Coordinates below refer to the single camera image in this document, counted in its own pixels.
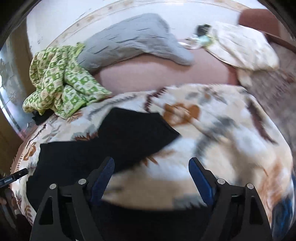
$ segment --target brown floral pattern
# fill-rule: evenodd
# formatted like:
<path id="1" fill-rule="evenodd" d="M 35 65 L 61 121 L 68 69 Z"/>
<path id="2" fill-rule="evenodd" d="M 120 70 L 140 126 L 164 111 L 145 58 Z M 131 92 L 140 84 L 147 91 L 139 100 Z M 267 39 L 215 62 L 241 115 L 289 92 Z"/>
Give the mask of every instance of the brown floral pattern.
<path id="1" fill-rule="evenodd" d="M 83 112 L 81 110 L 76 111 L 72 116 L 67 119 L 68 123 L 71 123 L 75 120 L 78 120 L 81 116 L 83 116 Z"/>
<path id="2" fill-rule="evenodd" d="M 289 144 L 296 170 L 296 54 L 276 43 L 272 48 L 280 60 L 277 71 L 255 71 L 248 91 L 257 99 Z"/>
<path id="3" fill-rule="evenodd" d="M 22 195 L 20 194 L 20 191 L 17 191 L 17 192 L 15 193 L 15 199 L 16 199 L 16 201 L 17 201 L 17 205 L 18 205 L 18 207 L 19 207 L 19 209 L 20 209 L 21 204 L 22 204 Z"/>
<path id="4" fill-rule="evenodd" d="M 177 103 L 170 106 L 165 104 L 163 118 L 170 126 L 183 125 L 190 122 L 191 118 L 198 119 L 200 108 L 197 105 L 185 106 L 184 103 Z"/>
<path id="5" fill-rule="evenodd" d="M 264 140 L 270 141 L 272 144 L 277 144 L 277 142 L 272 140 L 271 137 L 266 132 L 266 130 L 263 126 L 262 117 L 260 116 L 259 111 L 256 108 L 256 106 L 253 104 L 253 102 L 249 103 L 248 111 L 251 113 L 253 124 L 256 127 L 256 129 L 258 130 L 259 134 L 262 136 L 262 138 Z"/>
<path id="6" fill-rule="evenodd" d="M 76 137 L 74 137 L 74 139 L 75 139 L 76 141 L 89 141 L 89 140 L 91 140 L 91 139 L 96 138 L 97 136 L 98 136 L 98 132 L 94 132 L 94 133 L 92 133 L 92 134 L 90 134 L 90 133 L 88 132 L 88 133 L 86 133 L 86 134 L 83 135 L 83 136 L 76 136 Z"/>
<path id="7" fill-rule="evenodd" d="M 31 143 L 31 141 L 33 141 L 37 136 L 39 136 L 39 134 L 46 128 L 46 123 L 43 125 L 43 127 L 41 128 L 40 131 L 37 132 L 37 134 L 31 139 L 28 141 L 28 144 L 26 146 L 26 148 L 28 148 L 29 144 Z"/>
<path id="8" fill-rule="evenodd" d="M 166 87 L 163 87 L 163 88 L 160 88 L 159 90 L 155 91 L 152 95 L 147 95 L 147 98 L 146 98 L 146 102 L 144 103 L 144 110 L 147 111 L 147 112 L 150 112 L 150 106 L 151 106 L 151 98 L 152 97 L 159 97 L 161 96 L 163 93 L 165 93 L 166 91 Z"/>
<path id="9" fill-rule="evenodd" d="M 24 156 L 24 161 L 29 160 L 30 156 L 33 156 L 34 153 L 36 152 L 36 142 L 33 142 L 33 144 L 30 146 L 30 149 L 28 150 L 27 154 Z"/>
<path id="10" fill-rule="evenodd" d="M 175 150 L 161 150 L 161 151 L 157 152 L 154 156 L 155 157 L 165 158 L 165 157 L 168 157 L 170 155 L 173 155 L 175 152 L 176 152 Z"/>
<path id="11" fill-rule="evenodd" d="M 152 156 L 146 157 L 142 162 L 145 164 L 145 166 L 148 166 L 149 161 L 151 161 L 154 164 L 158 165 L 158 162 Z"/>
<path id="12" fill-rule="evenodd" d="M 264 206 L 269 222 L 272 221 L 273 207 L 281 200 L 281 163 L 277 162 L 270 170 L 264 170 L 266 177 L 258 189 L 258 194 Z"/>
<path id="13" fill-rule="evenodd" d="M 28 222 L 33 226 L 33 220 L 32 220 L 32 214 L 31 214 L 31 208 L 29 205 L 25 207 L 25 216 Z"/>
<path id="14" fill-rule="evenodd" d="M 20 170 L 20 163 L 21 163 L 22 157 L 23 157 L 23 154 L 21 154 L 19 160 L 17 161 L 17 165 L 15 167 L 15 171 L 14 172 L 18 172 Z"/>

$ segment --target bed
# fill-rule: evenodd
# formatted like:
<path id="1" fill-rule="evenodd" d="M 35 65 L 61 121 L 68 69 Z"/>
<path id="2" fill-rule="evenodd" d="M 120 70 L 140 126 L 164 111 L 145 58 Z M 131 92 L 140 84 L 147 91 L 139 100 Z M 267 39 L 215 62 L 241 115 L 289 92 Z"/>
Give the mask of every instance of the bed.
<path id="1" fill-rule="evenodd" d="M 269 36 L 271 39 L 277 39 L 275 36 Z M 105 67 L 95 77 L 99 83 L 117 95 L 111 99 L 84 107 L 67 120 L 56 115 L 51 116 L 22 144 L 11 172 L 28 168 L 30 175 L 32 175 L 37 166 L 41 143 L 75 141 L 78 139 L 89 140 L 94 136 L 103 117 L 112 107 L 139 112 L 159 112 L 182 135 L 182 139 L 154 156 L 143 160 L 134 169 L 114 176 L 109 184 L 109 189 L 118 190 L 118 184 L 124 183 L 124 191 L 111 192 L 111 194 L 105 195 L 104 199 L 128 208 L 148 210 L 173 210 L 184 208 L 192 203 L 202 205 L 202 200 L 188 176 L 186 168 L 188 160 L 192 156 L 197 156 L 215 176 L 225 178 L 230 184 L 244 185 L 246 182 L 255 184 L 270 221 L 273 237 L 275 240 L 280 240 L 295 219 L 295 176 L 293 172 L 290 174 L 293 169 L 290 151 L 290 148 L 292 151 L 294 150 L 293 141 L 287 140 L 285 130 L 283 133 L 280 127 L 281 121 L 276 120 L 273 109 L 268 108 L 269 105 L 264 104 L 265 99 L 260 98 L 259 94 L 261 93 L 258 91 L 262 90 L 262 87 L 256 88 L 259 86 L 257 85 L 258 80 L 261 79 L 258 77 L 260 73 L 255 73 L 257 76 L 252 76 L 254 85 L 247 92 L 244 88 L 236 86 L 238 84 L 236 70 L 233 67 L 222 63 L 203 49 L 193 50 L 192 53 L 195 58 L 195 64 L 192 66 L 180 66 L 170 60 L 144 54 Z M 133 73 L 131 79 L 128 78 L 128 73 Z M 198 84 L 180 86 L 184 83 Z M 271 119 L 252 95 L 258 99 L 259 104 L 263 106 Z M 198 111 L 192 107 L 196 102 L 201 106 Z M 172 107 L 171 111 L 165 108 L 166 105 Z M 189 113 L 190 118 L 198 120 L 198 123 L 184 121 L 174 111 L 175 109 L 183 109 L 186 113 Z M 225 122 L 224 119 L 221 121 L 221 116 L 225 115 L 228 118 L 227 120 L 235 120 L 235 123 L 250 127 L 253 131 L 246 136 L 255 134 L 260 141 L 263 138 L 268 143 L 264 142 L 267 150 L 272 149 L 275 153 L 276 159 L 266 154 L 264 160 L 276 161 L 262 164 L 263 166 L 266 165 L 264 171 L 269 174 L 267 178 L 264 179 L 265 174 L 259 171 L 254 174 L 257 177 L 255 179 L 249 179 L 250 173 L 246 172 L 244 178 L 238 180 L 238 174 L 250 166 L 238 165 L 236 169 L 232 169 L 232 165 L 227 161 L 229 158 L 222 160 L 224 167 L 213 161 L 215 157 L 211 155 L 211 151 L 220 152 L 221 156 L 224 157 L 229 155 L 229 150 L 224 146 L 227 146 L 229 137 L 224 132 L 222 134 L 219 132 L 216 135 L 206 123 L 216 125 L 216 120 L 219 120 L 219 123 L 227 126 L 227 130 L 228 128 L 232 130 L 231 121 Z M 208 130 L 212 131 L 212 136 L 207 138 L 218 143 L 209 145 L 211 151 L 205 151 L 209 141 L 203 139 L 204 136 L 208 135 Z M 230 132 L 233 136 L 245 134 Z M 238 157 L 233 156 L 230 159 L 237 160 Z M 165 172 L 164 170 L 167 167 L 169 167 L 169 171 Z M 177 173 L 177 176 L 182 178 L 175 180 L 172 178 L 172 173 Z M 13 183 L 12 190 L 21 212 L 33 224 L 36 212 L 25 195 L 27 179 L 27 177 L 24 177 Z M 163 192 L 170 186 L 174 187 L 173 191 Z"/>

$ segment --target blue gripper pad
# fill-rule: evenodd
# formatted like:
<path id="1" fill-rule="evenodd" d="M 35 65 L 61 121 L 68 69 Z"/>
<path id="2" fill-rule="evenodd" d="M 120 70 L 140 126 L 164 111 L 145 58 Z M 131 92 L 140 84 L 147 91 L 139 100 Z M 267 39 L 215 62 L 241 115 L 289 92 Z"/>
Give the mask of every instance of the blue gripper pad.
<path id="1" fill-rule="evenodd" d="M 199 169 L 199 167 L 196 165 L 193 159 L 189 160 L 189 172 L 190 175 L 200 193 L 200 196 L 203 200 L 203 202 L 206 205 L 213 205 L 214 203 L 214 194 L 213 189 L 210 186 L 209 182 L 203 175 L 202 171 Z"/>
<path id="2" fill-rule="evenodd" d="M 114 172 L 115 163 L 112 158 L 106 163 L 91 189 L 90 203 L 98 205 Z"/>

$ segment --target patterned blanket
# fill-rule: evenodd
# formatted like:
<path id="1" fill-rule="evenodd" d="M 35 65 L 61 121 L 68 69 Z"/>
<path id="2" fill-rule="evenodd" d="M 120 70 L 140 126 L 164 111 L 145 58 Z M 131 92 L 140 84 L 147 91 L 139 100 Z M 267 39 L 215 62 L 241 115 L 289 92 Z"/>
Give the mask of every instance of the patterned blanket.
<path id="1" fill-rule="evenodd" d="M 294 200 L 292 155 L 282 134 L 244 88 L 199 84 L 120 94 L 66 120 L 54 115 L 38 127 L 15 170 L 28 168 L 29 175 L 12 183 L 20 210 L 31 223 L 36 212 L 26 197 L 26 181 L 37 166 L 40 144 L 94 138 L 112 107 L 159 112 L 181 137 L 132 169 L 113 175 L 104 200 L 153 210 L 205 205 L 188 171 L 189 159 L 197 157 L 217 178 L 232 185 L 254 184 L 272 229 L 279 223 L 275 219 L 289 228 L 294 205 L 273 212 L 282 200 Z M 287 230 L 277 227 L 277 231 Z"/>
<path id="2" fill-rule="evenodd" d="M 256 71 L 251 75 L 252 86 L 248 91 L 256 97 L 271 120 L 289 144 L 296 168 L 296 54 L 275 43 L 271 43 L 280 59 L 277 71 Z M 282 211 L 282 207 L 292 205 L 290 200 L 283 200 L 275 211 Z"/>
<path id="3" fill-rule="evenodd" d="M 76 61 L 83 44 L 49 47 L 35 54 L 30 65 L 30 79 L 36 87 L 23 103 L 25 112 L 52 109 L 66 119 L 86 104 L 111 94 Z"/>

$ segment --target metal screw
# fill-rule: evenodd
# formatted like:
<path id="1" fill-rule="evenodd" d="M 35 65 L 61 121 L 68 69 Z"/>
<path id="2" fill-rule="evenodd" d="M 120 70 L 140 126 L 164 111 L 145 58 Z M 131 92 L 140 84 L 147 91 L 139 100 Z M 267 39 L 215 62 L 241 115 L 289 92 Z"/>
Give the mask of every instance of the metal screw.
<path id="1" fill-rule="evenodd" d="M 247 188 L 249 188 L 249 189 L 253 189 L 253 188 L 254 188 L 254 185 L 251 184 L 251 183 L 248 183 L 248 184 L 247 184 Z"/>
<path id="2" fill-rule="evenodd" d="M 225 183 L 225 180 L 222 179 L 222 178 L 219 178 L 219 179 L 217 180 L 217 182 L 218 182 L 219 184 L 224 184 L 224 183 Z"/>
<path id="3" fill-rule="evenodd" d="M 57 185 L 54 183 L 49 186 L 50 189 L 55 189 L 56 187 L 57 187 Z"/>
<path id="4" fill-rule="evenodd" d="M 85 180 L 84 178 L 82 178 L 82 179 L 80 179 L 80 180 L 78 181 L 78 183 L 79 183 L 80 185 L 86 184 L 86 180 Z"/>

